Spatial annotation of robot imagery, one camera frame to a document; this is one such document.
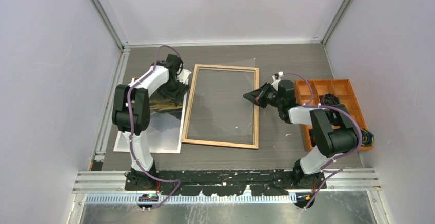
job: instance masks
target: scratched metal surface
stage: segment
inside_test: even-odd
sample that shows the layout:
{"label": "scratched metal surface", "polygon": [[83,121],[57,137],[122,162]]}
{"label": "scratched metal surface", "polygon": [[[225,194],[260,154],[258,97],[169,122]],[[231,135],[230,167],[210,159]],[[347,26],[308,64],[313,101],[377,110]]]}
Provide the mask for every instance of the scratched metal surface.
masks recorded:
{"label": "scratched metal surface", "polygon": [[138,209],[136,205],[85,205],[81,224],[117,220],[125,224],[376,223],[366,192],[321,192],[306,212],[291,203],[163,205],[151,212]]}
{"label": "scratched metal surface", "polygon": [[[130,52],[123,83],[145,73],[154,60],[156,48],[134,48]],[[186,69],[195,64],[216,64],[258,67],[260,86],[271,82],[278,71],[299,73],[306,78],[332,78],[328,59],[321,44],[194,46],[177,47]],[[170,50],[162,49],[159,60],[165,60]],[[225,87],[215,89],[222,92]],[[228,120],[238,114],[229,114]],[[180,154],[153,154],[160,170],[223,170],[223,169],[290,169],[294,162],[305,156],[299,125],[289,125],[278,117],[274,107],[260,108],[258,150],[182,144]],[[204,124],[203,130],[209,127]],[[113,152],[117,129],[112,126],[103,170],[129,170],[131,158],[126,152]],[[337,161],[333,168],[360,168],[358,155]]]}

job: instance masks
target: white wall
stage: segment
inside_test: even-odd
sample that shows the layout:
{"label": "white wall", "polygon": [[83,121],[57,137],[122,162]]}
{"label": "white wall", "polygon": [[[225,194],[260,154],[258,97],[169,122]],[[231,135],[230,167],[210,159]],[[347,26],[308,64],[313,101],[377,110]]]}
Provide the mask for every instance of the white wall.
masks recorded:
{"label": "white wall", "polygon": [[0,8],[0,222],[65,223],[118,49],[89,0]]}
{"label": "white wall", "polygon": [[343,0],[102,0],[129,44],[321,40]]}
{"label": "white wall", "polygon": [[374,166],[397,223],[433,223],[435,0],[354,0],[327,51],[349,78],[375,149]]}

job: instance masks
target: wooden frame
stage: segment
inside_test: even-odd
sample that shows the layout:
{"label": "wooden frame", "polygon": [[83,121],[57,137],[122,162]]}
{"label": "wooden frame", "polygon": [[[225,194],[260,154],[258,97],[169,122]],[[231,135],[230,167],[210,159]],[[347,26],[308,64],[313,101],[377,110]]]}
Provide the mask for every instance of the wooden frame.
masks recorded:
{"label": "wooden frame", "polygon": [[192,111],[192,106],[193,106],[193,96],[195,94],[195,88],[196,88],[196,80],[197,80],[197,75],[198,75],[198,72],[200,69],[252,72],[252,73],[254,73],[254,87],[252,90],[259,88],[259,69],[258,68],[225,66],[225,65],[196,64],[195,69],[193,71],[192,86],[190,88],[189,101],[188,101],[189,104],[188,104],[187,110],[186,110],[186,117],[184,120],[183,134],[182,134],[181,142],[189,143],[189,144],[210,145],[210,146],[225,146],[225,147],[258,149],[258,146],[259,146],[259,142],[258,142],[258,138],[259,138],[259,107],[257,105],[253,105],[254,106],[254,109],[253,109],[254,110],[254,116],[253,116],[254,118],[253,118],[253,122],[252,122],[252,125],[253,125],[253,144],[251,144],[251,145],[231,143],[231,142],[220,142],[220,141],[195,140],[195,139],[188,139],[187,138],[187,131],[189,129],[189,122],[190,122],[190,113]]}

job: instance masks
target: orange tray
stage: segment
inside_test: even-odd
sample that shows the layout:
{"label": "orange tray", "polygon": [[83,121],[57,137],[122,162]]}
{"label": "orange tray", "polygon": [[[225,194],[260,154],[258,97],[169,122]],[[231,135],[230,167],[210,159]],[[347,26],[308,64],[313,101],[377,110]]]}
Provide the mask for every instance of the orange tray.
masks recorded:
{"label": "orange tray", "polygon": [[[357,121],[358,126],[367,129],[360,106],[358,105],[357,97],[353,92],[352,85],[348,79],[311,79],[308,81],[313,90],[313,101],[307,105],[317,105],[320,103],[321,96],[332,93],[340,99],[340,103],[344,104],[349,111],[349,114]],[[310,89],[303,80],[297,80],[294,83],[296,100],[298,104],[303,104],[310,101]],[[310,138],[312,126],[301,125],[302,135],[304,136],[304,147],[306,151],[311,151],[315,142]],[[371,146],[361,146],[358,151],[369,151],[373,149]]]}

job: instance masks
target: table surface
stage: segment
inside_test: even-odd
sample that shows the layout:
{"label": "table surface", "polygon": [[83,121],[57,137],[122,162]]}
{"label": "table surface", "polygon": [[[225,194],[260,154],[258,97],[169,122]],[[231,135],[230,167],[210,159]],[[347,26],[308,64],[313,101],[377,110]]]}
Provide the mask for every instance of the table surface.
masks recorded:
{"label": "table surface", "polygon": [[[252,64],[260,70],[260,86],[272,82],[272,75],[279,71],[295,72],[308,79],[332,78],[321,44],[186,46],[177,47],[177,50],[184,68],[191,71],[195,64]],[[155,47],[131,49],[124,84],[149,69],[155,51]],[[162,49],[159,60],[165,60],[169,53],[173,54],[170,49]],[[296,80],[297,77],[289,76],[288,79]],[[291,169],[296,160],[308,153],[303,147],[300,125],[281,121],[276,108],[260,108],[259,124],[257,150],[182,144],[180,154],[152,156],[158,170]],[[116,134],[117,127],[112,126],[103,163],[105,171],[130,169],[129,153],[113,152]],[[361,161],[357,154],[353,154],[338,160],[332,167],[360,168]]]}

